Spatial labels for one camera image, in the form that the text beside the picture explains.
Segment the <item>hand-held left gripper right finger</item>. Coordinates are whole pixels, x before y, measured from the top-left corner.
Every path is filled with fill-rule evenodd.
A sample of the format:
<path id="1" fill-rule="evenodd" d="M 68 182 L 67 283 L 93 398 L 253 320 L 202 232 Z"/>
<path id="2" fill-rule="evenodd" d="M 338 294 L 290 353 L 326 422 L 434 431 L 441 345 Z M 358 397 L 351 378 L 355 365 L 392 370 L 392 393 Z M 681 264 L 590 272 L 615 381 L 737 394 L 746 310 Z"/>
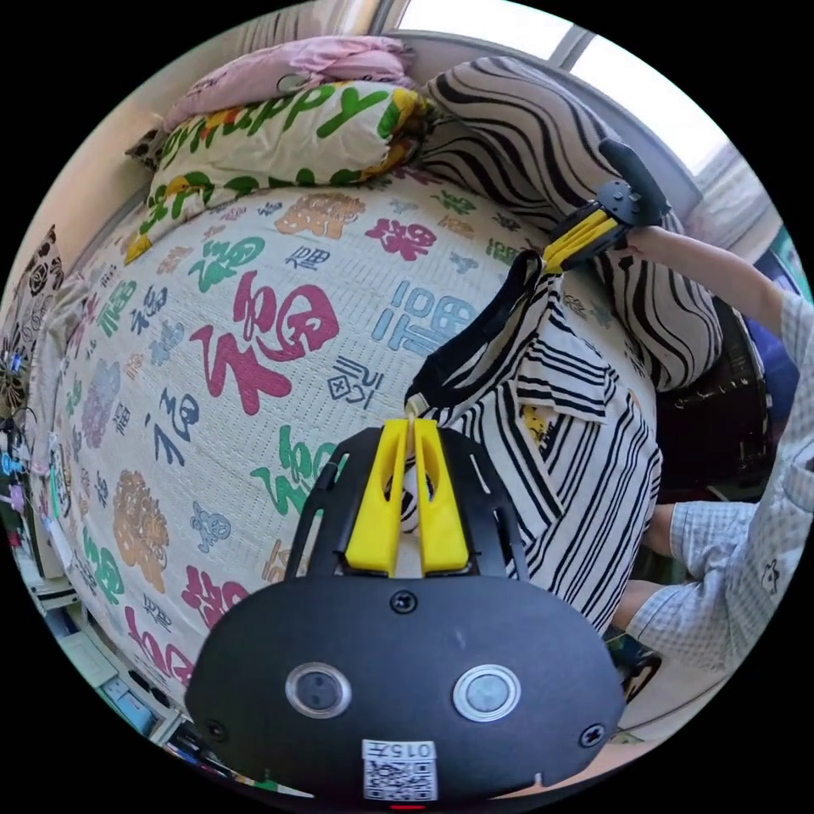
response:
<path id="1" fill-rule="evenodd" d="M 414 447 L 421 570 L 462 571 L 469 549 L 436 422 L 414 421 Z"/>

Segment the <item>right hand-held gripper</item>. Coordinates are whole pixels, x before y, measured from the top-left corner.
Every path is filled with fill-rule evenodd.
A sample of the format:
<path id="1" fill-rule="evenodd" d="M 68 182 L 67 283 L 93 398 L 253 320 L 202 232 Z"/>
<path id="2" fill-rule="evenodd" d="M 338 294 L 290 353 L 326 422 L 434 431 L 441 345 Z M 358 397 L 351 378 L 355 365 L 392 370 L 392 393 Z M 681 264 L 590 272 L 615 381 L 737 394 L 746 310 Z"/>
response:
<path id="1" fill-rule="evenodd" d="M 629 231 L 657 226 L 669 211 L 659 187 L 640 192 L 627 181 L 609 181 L 549 233 L 549 244 L 542 252 L 545 271 L 562 272 L 625 248 Z"/>

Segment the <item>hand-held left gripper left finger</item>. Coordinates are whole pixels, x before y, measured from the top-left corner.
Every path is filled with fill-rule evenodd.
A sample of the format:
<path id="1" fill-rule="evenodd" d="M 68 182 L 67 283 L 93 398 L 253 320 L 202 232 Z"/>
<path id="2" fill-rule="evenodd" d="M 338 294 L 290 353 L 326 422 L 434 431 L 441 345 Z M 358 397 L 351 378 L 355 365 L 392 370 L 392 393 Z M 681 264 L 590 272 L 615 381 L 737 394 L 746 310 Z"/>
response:
<path id="1" fill-rule="evenodd" d="M 409 429 L 406 419 L 388 420 L 378 436 L 345 550 L 348 565 L 356 571 L 394 571 L 396 568 Z"/>

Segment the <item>person's right hand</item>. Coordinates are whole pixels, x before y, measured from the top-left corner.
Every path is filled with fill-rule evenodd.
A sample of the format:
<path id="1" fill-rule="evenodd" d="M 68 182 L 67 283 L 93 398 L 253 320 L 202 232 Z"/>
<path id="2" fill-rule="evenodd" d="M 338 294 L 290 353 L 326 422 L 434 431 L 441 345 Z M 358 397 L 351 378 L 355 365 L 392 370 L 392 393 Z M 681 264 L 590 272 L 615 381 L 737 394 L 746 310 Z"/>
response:
<path id="1" fill-rule="evenodd" d="M 659 226 L 635 228 L 626 235 L 627 251 L 659 265 L 672 265 L 679 259 L 684 236 Z"/>

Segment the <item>person's left hand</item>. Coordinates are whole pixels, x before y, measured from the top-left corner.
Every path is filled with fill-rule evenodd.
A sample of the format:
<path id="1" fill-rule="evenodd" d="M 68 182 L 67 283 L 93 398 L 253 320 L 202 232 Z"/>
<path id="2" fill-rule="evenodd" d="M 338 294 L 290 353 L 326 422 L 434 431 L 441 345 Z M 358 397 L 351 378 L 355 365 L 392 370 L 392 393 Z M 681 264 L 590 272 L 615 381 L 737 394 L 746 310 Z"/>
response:
<path id="1" fill-rule="evenodd" d="M 537 781 L 534 785 L 525 789 L 511 792 L 496 797 L 496 800 L 509 799 L 514 797 L 541 794 L 552 789 L 561 789 L 577 783 L 586 782 L 589 779 L 597 778 L 608 772 L 615 771 L 628 763 L 637 760 L 660 745 L 664 739 L 641 741 L 637 743 L 611 743 L 606 744 L 595 756 L 592 762 L 581 772 L 559 782 L 546 785 L 542 781 Z"/>

